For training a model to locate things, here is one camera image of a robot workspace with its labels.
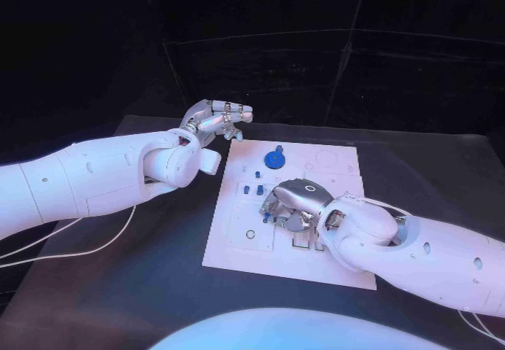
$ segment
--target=small hole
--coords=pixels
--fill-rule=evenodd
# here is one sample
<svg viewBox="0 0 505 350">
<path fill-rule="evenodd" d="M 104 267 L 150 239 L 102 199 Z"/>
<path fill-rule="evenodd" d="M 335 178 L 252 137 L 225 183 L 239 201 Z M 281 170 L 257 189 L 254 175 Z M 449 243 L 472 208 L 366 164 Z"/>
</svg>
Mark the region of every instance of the small hole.
<svg viewBox="0 0 505 350">
<path fill-rule="evenodd" d="M 473 264 L 476 265 L 476 269 L 479 270 L 482 268 L 482 260 L 479 257 L 475 258 Z"/>
<path fill-rule="evenodd" d="M 426 255 L 427 255 L 431 252 L 430 243 L 426 242 L 423 247 L 424 247 L 424 252 L 426 252 Z"/>
</svg>

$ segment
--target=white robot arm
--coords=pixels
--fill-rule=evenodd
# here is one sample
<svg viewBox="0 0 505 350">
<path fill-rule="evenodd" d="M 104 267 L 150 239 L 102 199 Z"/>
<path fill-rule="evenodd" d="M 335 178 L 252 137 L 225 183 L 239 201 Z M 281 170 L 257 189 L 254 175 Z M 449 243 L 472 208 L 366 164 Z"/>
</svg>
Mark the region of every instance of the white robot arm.
<svg viewBox="0 0 505 350">
<path fill-rule="evenodd" d="M 202 100 L 169 131 L 79 142 L 27 163 L 0 167 L 0 239 L 46 222 L 114 213 L 214 175 L 216 134 L 241 141 L 234 123 L 252 108 Z"/>
<path fill-rule="evenodd" d="M 316 229 L 349 270 L 371 271 L 443 306 L 505 317 L 505 244 L 444 222 L 392 217 L 377 203 L 349 194 L 333 199 L 319 184 L 294 179 L 273 189 L 260 214 L 293 232 Z M 278 216 L 286 210 L 290 217 Z"/>
</svg>

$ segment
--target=gray table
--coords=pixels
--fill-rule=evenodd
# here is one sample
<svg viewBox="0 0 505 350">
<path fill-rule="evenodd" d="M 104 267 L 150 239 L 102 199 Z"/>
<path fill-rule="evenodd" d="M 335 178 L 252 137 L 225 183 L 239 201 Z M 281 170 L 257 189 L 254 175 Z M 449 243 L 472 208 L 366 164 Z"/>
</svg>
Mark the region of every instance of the gray table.
<svg viewBox="0 0 505 350">
<path fill-rule="evenodd" d="M 180 120 L 127 116 L 117 135 Z M 388 131 L 241 125 L 250 139 L 358 148 L 366 196 L 505 240 L 505 170 L 488 139 Z M 307 308 L 378 322 L 453 349 L 501 349 L 437 306 L 378 279 L 378 291 L 202 267 L 229 143 L 215 176 L 138 206 L 121 238 L 94 255 L 36 262 L 0 320 L 1 349 L 146 349 L 211 316 L 245 308 Z M 98 246 L 130 209 L 84 219 L 42 254 Z M 505 336 L 505 320 L 483 317 Z"/>
</svg>

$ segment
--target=white board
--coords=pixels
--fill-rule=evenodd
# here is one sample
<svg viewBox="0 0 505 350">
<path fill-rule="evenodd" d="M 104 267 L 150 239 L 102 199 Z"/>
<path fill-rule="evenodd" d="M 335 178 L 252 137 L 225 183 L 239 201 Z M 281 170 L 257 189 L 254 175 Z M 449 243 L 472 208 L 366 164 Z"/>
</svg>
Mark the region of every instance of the white board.
<svg viewBox="0 0 505 350">
<path fill-rule="evenodd" d="M 273 170 L 264 157 L 277 145 L 286 165 Z M 345 191 L 364 195 L 355 147 L 232 140 L 202 265 L 375 290 L 374 274 L 353 273 L 336 262 L 329 249 L 316 245 L 315 231 L 293 235 L 263 223 L 258 210 L 271 189 L 296 178 L 315 181 L 333 197 Z"/>
</svg>

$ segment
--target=black background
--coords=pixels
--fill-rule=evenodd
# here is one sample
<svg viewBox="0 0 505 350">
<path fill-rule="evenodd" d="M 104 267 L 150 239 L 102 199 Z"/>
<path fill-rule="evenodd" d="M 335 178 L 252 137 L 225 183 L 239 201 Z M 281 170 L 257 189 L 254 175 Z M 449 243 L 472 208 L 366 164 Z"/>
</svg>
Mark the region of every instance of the black background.
<svg viewBox="0 0 505 350">
<path fill-rule="evenodd" d="M 251 105 L 261 123 L 479 133 L 501 155 L 504 15 L 492 0 L 4 3 L 0 163 L 202 98 Z M 1 269 L 0 309 L 27 268 Z"/>
</svg>

